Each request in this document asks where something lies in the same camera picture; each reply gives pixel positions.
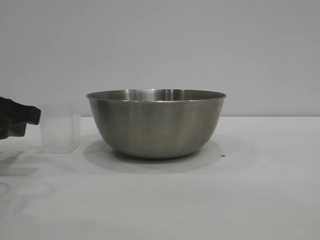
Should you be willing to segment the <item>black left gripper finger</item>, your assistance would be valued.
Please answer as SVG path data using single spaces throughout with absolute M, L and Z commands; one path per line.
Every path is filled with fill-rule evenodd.
M 23 105 L 4 97 L 0 97 L 0 113 L 8 117 L 14 124 L 38 125 L 41 118 L 39 108 L 32 105 Z
M 19 123 L 10 126 L 2 126 L 0 128 L 0 139 L 5 140 L 10 137 L 24 137 L 26 133 L 27 124 Z

